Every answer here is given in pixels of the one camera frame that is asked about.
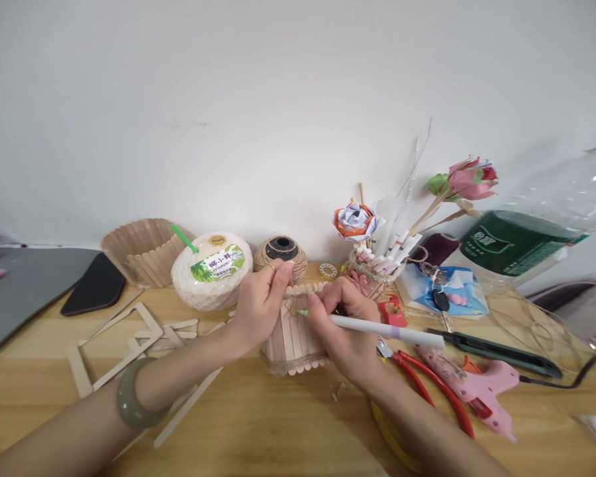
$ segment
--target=hand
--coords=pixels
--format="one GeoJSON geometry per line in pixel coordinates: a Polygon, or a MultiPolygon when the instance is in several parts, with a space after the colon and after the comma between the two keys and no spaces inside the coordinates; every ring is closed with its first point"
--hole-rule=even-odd
{"type": "Polygon", "coordinates": [[[377,305],[363,296],[346,277],[327,284],[320,297],[310,293],[308,299],[309,324],[320,335],[336,367],[349,381],[366,390],[371,380],[384,373],[385,366],[375,351],[377,335],[340,328],[329,315],[342,303],[349,316],[379,323],[377,305]]]}
{"type": "Polygon", "coordinates": [[[273,268],[265,265],[259,272],[245,275],[240,283],[236,315],[228,328],[235,342],[243,346],[243,354],[270,337],[280,316],[294,262],[276,258],[272,265],[273,268]]]}

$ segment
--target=smartphone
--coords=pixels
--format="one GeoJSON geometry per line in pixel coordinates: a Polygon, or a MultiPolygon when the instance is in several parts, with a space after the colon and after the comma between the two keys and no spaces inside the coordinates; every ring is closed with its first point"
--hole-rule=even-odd
{"type": "Polygon", "coordinates": [[[119,301],[126,279],[103,253],[97,255],[60,310],[71,317],[108,308],[119,301]]]}

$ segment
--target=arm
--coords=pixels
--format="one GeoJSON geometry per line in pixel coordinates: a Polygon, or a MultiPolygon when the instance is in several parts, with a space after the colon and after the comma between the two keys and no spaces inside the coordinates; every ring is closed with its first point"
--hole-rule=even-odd
{"type": "MultiPolygon", "coordinates": [[[[293,262],[249,274],[241,284],[234,319],[141,368],[135,392],[149,411],[171,405],[194,384],[265,341],[278,319],[293,262]]],[[[141,431],[117,412],[117,383],[73,404],[0,454],[0,476],[90,476],[121,452],[141,431]]]]}
{"type": "Polygon", "coordinates": [[[342,303],[351,317],[379,322],[375,302],[344,277],[309,295],[308,320],[338,369],[391,418],[410,450],[430,475],[510,476],[475,441],[425,402],[384,366],[376,353],[377,336],[337,327],[328,317],[342,303]]]}

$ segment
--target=black cable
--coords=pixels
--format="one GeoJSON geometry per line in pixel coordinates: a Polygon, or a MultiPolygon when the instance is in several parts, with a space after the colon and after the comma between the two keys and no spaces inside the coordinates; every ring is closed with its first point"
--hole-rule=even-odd
{"type": "Polygon", "coordinates": [[[521,382],[531,383],[531,384],[540,384],[541,386],[550,386],[551,388],[558,388],[558,389],[576,389],[578,388],[583,380],[585,379],[585,375],[589,372],[590,369],[596,364],[596,354],[592,356],[589,361],[585,363],[585,366],[579,371],[576,379],[572,384],[569,386],[563,386],[561,384],[551,383],[547,381],[535,380],[532,378],[528,378],[527,376],[519,376],[519,380],[521,382]]]}

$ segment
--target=red handle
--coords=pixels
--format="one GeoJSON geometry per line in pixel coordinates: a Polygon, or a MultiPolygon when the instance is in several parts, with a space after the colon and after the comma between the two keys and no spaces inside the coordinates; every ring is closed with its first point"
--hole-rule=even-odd
{"type": "MultiPolygon", "coordinates": [[[[437,385],[437,387],[442,391],[442,393],[444,393],[444,395],[448,399],[448,402],[450,402],[452,409],[455,411],[455,415],[457,416],[457,421],[459,422],[459,426],[462,428],[462,431],[465,432],[466,434],[468,434],[473,440],[475,439],[475,431],[472,428],[472,422],[470,422],[470,418],[468,417],[468,414],[466,413],[466,410],[464,409],[464,405],[462,404],[460,399],[457,397],[457,395],[446,385],[446,383],[444,383],[441,380],[441,378],[439,376],[437,376],[435,374],[435,372],[432,369],[430,369],[428,366],[426,366],[426,364],[422,363],[419,359],[416,359],[413,356],[411,356],[410,354],[406,354],[403,351],[396,352],[393,355],[393,359],[395,361],[397,361],[398,363],[400,363],[400,366],[402,367],[402,369],[405,369],[405,368],[404,368],[404,366],[402,366],[401,363],[409,362],[409,363],[415,365],[417,368],[419,368],[424,374],[426,374],[437,385]]],[[[415,378],[417,379],[417,381],[415,382],[415,386],[418,386],[418,383],[419,383],[419,387],[424,390],[424,393],[426,395],[428,395],[428,392],[426,391],[426,389],[424,389],[424,386],[422,385],[421,381],[419,380],[419,378],[417,377],[415,372],[413,372],[411,367],[406,366],[406,368],[408,368],[408,370],[410,370],[411,374],[415,375],[415,378]]],[[[422,393],[420,393],[420,395],[424,399],[426,399],[426,397],[422,393]]],[[[430,400],[430,396],[428,396],[428,399],[426,399],[426,401],[428,401],[429,403],[432,404],[432,401],[430,400]]]]}

